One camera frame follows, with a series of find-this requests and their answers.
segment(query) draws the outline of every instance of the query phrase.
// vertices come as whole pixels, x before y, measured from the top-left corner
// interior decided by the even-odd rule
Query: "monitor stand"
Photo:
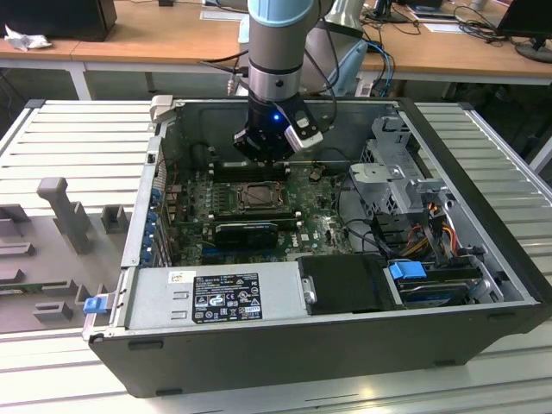
[[[544,46],[545,43],[546,39],[535,39],[532,45],[517,45],[516,52],[527,59],[542,63],[552,63],[552,50],[547,49]]]
[[[375,20],[376,22],[382,22],[382,23],[409,23],[409,22],[411,22],[408,19],[408,17],[403,16],[400,13],[395,13],[394,11],[384,13],[381,16],[376,16],[373,13],[373,10],[370,10],[370,11],[367,12],[367,16],[370,17],[370,20]]]

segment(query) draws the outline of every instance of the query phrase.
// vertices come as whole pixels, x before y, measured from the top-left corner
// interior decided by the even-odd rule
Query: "computer monitor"
[[[497,35],[531,38],[531,44],[518,45],[516,51],[527,59],[552,63],[552,50],[545,47],[552,38],[552,0],[514,0]]]

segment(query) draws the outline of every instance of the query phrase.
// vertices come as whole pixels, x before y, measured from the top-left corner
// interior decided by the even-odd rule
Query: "metal bracket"
[[[171,117],[171,110],[176,105],[173,101],[173,95],[157,95],[152,99],[149,105],[149,115],[153,123],[162,123]]]

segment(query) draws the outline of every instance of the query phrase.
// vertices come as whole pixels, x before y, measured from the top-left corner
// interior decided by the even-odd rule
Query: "paper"
[[[247,16],[246,13],[235,13],[234,11],[221,11],[221,10],[207,10],[201,11],[199,18],[201,20],[217,20],[223,22],[239,22],[243,17]]]
[[[6,28],[6,35],[3,37],[12,47],[27,52],[29,49],[40,49],[43,47],[50,47],[52,43],[49,43],[45,36],[41,34],[26,35],[18,33],[15,30],[11,30],[8,26]]]
[[[434,33],[464,33],[457,24],[450,23],[424,23],[429,31]]]

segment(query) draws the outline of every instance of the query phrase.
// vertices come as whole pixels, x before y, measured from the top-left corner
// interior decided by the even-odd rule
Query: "aluminum workbench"
[[[552,281],[550,189],[474,111],[455,104],[419,108]],[[98,213],[106,199],[131,213],[147,141],[154,135],[149,120],[149,102],[47,101],[25,109],[0,141],[2,204],[18,203],[30,216],[51,215],[35,189],[45,174],[63,172],[75,189],[69,199],[88,213]],[[550,322],[496,342],[463,367],[152,399],[129,396],[80,332],[72,327],[0,336],[0,409],[540,413],[552,407]],[[232,352],[228,344],[221,347]]]

